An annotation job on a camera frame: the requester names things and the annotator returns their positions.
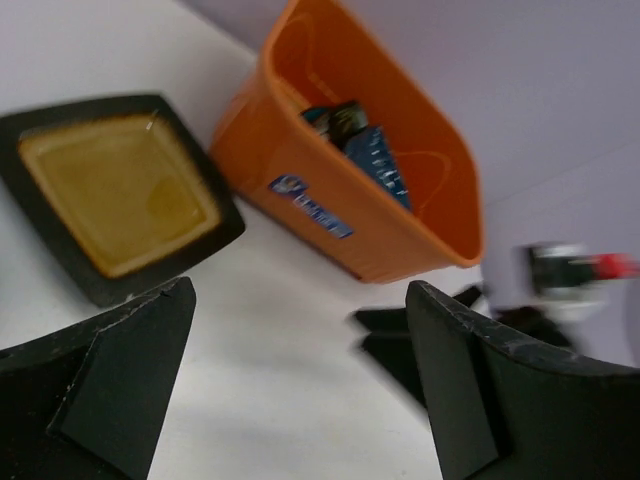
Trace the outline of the black floral square plate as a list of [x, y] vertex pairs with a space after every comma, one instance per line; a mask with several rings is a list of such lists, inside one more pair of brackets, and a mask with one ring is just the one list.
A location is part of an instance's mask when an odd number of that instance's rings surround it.
[[333, 106], [311, 107], [303, 110], [300, 116], [339, 150], [369, 126], [366, 112], [355, 100]]

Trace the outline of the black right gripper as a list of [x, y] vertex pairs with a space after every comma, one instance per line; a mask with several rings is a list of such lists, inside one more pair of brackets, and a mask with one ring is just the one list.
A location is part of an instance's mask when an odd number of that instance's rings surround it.
[[[453, 299], [471, 308], [482, 297], [479, 284], [469, 285]], [[359, 343], [359, 348], [417, 405], [426, 407], [418, 364], [409, 336], [406, 308], [360, 309], [352, 314], [355, 322], [371, 332]], [[574, 348], [573, 342], [539, 309], [522, 306], [497, 309], [495, 319], [532, 338], [559, 348]]]

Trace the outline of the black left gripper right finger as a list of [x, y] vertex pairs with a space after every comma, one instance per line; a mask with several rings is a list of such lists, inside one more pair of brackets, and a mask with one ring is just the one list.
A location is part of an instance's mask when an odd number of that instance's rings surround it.
[[635, 479], [639, 372], [561, 349], [423, 281], [406, 309], [446, 479]]

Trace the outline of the blue leaf-shaped plate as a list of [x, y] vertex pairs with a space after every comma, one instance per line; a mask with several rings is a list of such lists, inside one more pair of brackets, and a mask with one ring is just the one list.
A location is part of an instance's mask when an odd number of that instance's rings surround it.
[[367, 127], [350, 138], [343, 153], [405, 209], [411, 209], [407, 184], [380, 126]]

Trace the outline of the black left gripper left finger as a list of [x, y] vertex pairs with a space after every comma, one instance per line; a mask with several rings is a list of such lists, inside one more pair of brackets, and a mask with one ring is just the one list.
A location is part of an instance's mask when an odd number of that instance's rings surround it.
[[2, 350], [2, 478], [147, 478], [194, 311], [180, 277]]

